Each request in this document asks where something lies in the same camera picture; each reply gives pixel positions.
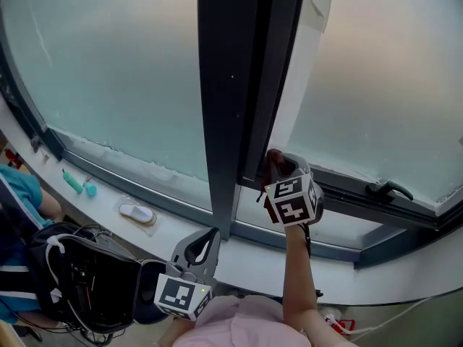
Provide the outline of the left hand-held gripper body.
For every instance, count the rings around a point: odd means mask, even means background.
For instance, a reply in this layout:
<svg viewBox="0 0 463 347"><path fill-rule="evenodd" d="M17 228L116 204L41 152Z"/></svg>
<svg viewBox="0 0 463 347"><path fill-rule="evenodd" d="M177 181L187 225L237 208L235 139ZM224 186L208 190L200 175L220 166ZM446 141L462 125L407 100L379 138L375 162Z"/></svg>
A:
<svg viewBox="0 0 463 347"><path fill-rule="evenodd" d="M165 314L196 321L214 297L217 264L168 262L158 277L154 304Z"/></svg>

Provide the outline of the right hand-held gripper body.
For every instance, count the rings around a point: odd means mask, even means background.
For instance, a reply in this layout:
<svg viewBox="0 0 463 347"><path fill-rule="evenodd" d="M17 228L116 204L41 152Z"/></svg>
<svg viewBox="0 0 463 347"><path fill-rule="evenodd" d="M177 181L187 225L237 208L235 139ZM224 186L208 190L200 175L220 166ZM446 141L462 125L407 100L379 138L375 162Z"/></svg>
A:
<svg viewBox="0 0 463 347"><path fill-rule="evenodd" d="M307 173L265 186L264 208L282 226L318 223L324 210L323 190Z"/></svg>

